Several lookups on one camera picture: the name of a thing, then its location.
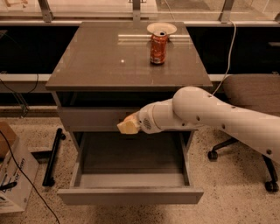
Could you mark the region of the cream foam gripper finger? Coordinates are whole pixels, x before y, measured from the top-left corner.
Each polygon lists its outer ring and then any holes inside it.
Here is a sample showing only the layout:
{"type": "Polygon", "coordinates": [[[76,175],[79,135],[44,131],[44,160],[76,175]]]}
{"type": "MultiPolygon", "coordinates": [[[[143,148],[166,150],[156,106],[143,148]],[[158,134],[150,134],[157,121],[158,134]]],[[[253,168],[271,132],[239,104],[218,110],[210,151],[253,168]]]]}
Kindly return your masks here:
{"type": "Polygon", "coordinates": [[[140,130],[140,125],[136,119],[129,119],[117,124],[117,128],[122,134],[134,135],[140,130]]]}
{"type": "Polygon", "coordinates": [[[137,121],[137,113],[133,113],[124,118],[124,121],[137,121]]]}

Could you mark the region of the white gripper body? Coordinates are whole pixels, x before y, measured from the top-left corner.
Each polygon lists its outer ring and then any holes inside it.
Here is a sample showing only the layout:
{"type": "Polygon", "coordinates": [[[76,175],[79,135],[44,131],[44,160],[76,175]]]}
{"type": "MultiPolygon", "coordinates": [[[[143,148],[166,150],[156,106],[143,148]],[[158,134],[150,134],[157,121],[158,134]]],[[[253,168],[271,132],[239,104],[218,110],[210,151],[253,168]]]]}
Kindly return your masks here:
{"type": "Polygon", "coordinates": [[[161,129],[156,125],[153,118],[154,104],[148,104],[138,111],[137,118],[140,123],[140,128],[147,134],[161,132],[161,129]]]}

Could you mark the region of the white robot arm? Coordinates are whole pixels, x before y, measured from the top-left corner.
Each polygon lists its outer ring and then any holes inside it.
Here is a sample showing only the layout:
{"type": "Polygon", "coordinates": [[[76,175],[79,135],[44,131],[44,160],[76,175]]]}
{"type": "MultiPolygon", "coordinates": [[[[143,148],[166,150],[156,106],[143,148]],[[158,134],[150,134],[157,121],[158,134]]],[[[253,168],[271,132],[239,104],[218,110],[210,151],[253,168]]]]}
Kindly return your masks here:
{"type": "Polygon", "coordinates": [[[280,163],[280,117],[219,100],[200,87],[182,87],[165,101],[142,107],[117,124],[123,134],[188,130],[207,125],[221,130],[280,163]]]}

